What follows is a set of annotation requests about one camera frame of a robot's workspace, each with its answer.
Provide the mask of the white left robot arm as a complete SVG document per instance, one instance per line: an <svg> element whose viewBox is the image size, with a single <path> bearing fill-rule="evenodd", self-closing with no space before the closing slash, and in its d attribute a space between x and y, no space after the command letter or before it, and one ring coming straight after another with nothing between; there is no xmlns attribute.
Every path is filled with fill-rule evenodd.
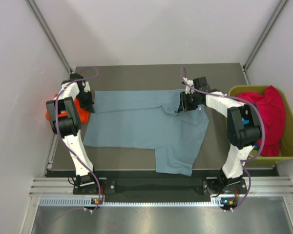
<svg viewBox="0 0 293 234"><path fill-rule="evenodd" d="M46 115L53 133L58 134L73 160L75 186L85 187L90 193L100 190L101 182L94 177L94 167L89 160L81 137L82 121L94 113L93 95L89 82L80 74L72 73L61 84L60 92L46 102Z"/></svg>

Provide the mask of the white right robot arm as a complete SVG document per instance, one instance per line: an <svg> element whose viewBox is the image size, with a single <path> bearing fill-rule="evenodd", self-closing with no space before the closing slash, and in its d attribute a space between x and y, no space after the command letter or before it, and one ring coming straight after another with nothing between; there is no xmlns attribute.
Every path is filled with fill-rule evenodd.
<svg viewBox="0 0 293 234"><path fill-rule="evenodd" d="M227 119L230 149L217 180L219 189L229 193L241 182L243 166L250 152L262 138L264 125L260 113L249 101L211 89L205 77L194 80L183 77L182 84L186 89L180 93L178 113L193 111L205 105Z"/></svg>

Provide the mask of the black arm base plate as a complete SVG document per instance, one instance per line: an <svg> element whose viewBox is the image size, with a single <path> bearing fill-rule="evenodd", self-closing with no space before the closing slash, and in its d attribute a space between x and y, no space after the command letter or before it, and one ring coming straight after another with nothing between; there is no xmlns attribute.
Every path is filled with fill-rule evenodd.
<svg viewBox="0 0 293 234"><path fill-rule="evenodd" d="M244 194L247 191L245 180L225 185L215 177L136 177L136 178L100 178L102 195L118 195L124 192L147 191L156 196L160 192L193 192L197 195L233 195Z"/></svg>

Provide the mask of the light blue t shirt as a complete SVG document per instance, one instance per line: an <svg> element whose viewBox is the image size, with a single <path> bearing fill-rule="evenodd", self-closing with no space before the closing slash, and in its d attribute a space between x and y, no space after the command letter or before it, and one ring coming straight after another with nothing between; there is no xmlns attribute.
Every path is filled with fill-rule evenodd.
<svg viewBox="0 0 293 234"><path fill-rule="evenodd" d="M178 112L181 90L96 91L84 146L154 149L156 172L192 174L209 119Z"/></svg>

